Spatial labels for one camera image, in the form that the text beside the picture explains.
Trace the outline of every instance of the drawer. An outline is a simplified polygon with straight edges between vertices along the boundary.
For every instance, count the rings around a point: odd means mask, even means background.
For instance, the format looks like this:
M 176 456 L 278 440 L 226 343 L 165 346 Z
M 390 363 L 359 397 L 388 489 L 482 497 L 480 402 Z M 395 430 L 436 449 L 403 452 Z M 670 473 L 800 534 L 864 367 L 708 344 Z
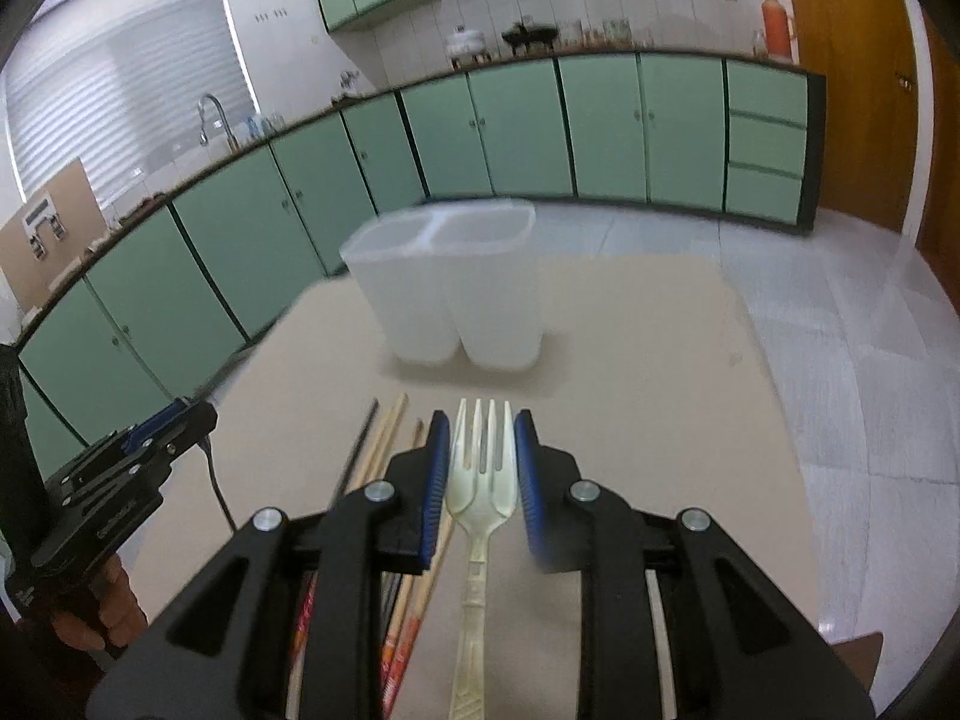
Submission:
M 746 62 L 727 63 L 731 111 L 806 127 L 806 76 Z
M 803 175 L 806 130 L 730 114 L 730 161 Z
M 747 217 L 797 223 L 800 179 L 730 165 L 727 171 L 727 211 Z

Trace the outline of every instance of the silver screw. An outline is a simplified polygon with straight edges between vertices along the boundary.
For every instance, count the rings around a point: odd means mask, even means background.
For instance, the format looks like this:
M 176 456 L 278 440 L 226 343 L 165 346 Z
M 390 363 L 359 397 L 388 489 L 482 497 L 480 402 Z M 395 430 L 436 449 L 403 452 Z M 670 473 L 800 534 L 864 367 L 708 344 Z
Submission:
M 687 509 L 681 516 L 680 522 L 688 531 L 701 533 L 710 527 L 710 515 L 703 509 Z
M 280 512 L 280 509 L 261 509 L 256 514 L 253 514 L 253 527 L 263 533 L 275 530 L 277 525 L 280 525 L 282 521 L 283 514 Z
M 600 497 L 600 487 L 589 479 L 581 479 L 570 485 L 570 494 L 581 503 L 589 503 Z
M 363 488 L 363 495 L 371 503 L 383 503 L 394 497 L 394 486 L 390 482 L 380 479 Z

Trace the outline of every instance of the plastic fork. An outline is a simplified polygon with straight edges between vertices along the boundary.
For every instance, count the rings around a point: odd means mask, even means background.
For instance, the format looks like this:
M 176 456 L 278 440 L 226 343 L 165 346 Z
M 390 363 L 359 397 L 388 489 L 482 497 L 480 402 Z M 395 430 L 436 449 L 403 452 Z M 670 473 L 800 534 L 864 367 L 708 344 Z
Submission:
M 483 720 L 488 542 L 491 533 L 510 519 L 517 507 L 517 443 L 509 402 L 503 404 L 501 431 L 496 401 L 491 400 L 485 437 L 483 402 L 476 401 L 467 449 L 467 399 L 460 401 L 446 482 L 446 507 L 470 539 L 449 720 Z

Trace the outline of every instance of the finger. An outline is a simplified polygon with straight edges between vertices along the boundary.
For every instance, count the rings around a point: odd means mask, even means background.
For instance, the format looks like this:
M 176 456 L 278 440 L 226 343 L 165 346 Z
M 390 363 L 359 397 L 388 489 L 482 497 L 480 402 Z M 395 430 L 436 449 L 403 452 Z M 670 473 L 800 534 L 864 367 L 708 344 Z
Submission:
M 105 562 L 103 568 L 100 569 L 101 575 L 110 584 L 114 584 L 120 578 L 121 572 L 127 573 L 123 570 L 119 555 L 111 555 L 108 557 L 107 562 Z
M 145 630 L 147 630 L 147 615 L 137 608 L 110 629 L 109 638 L 117 647 L 126 647 L 138 640 Z
M 104 640 L 83 620 L 69 611 L 53 611 L 50 624 L 56 637 L 75 650 L 102 650 Z
M 109 586 L 100 600 L 100 619 L 104 625 L 112 628 L 119 624 L 136 605 L 136 595 L 133 595 L 127 572 L 124 571 L 116 584 Z

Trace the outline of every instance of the orange bottle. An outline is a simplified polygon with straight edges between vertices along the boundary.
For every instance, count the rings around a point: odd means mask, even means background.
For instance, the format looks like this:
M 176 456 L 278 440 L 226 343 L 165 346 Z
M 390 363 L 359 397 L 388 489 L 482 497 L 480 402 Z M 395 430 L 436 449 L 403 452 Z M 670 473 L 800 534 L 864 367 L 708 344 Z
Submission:
M 766 31 L 767 52 L 771 58 L 790 61 L 790 17 L 779 0 L 764 0 L 760 6 L 763 11 L 763 28 Z

